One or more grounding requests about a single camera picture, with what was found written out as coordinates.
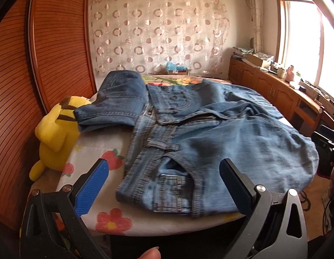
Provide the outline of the person's left hand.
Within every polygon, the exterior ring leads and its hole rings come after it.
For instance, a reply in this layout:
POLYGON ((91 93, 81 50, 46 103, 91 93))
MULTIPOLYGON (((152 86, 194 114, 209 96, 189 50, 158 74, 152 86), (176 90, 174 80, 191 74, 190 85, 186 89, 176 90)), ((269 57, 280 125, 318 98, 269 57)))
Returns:
POLYGON ((161 259, 159 247, 150 248, 149 250, 144 252, 144 254, 141 255, 139 259, 161 259))

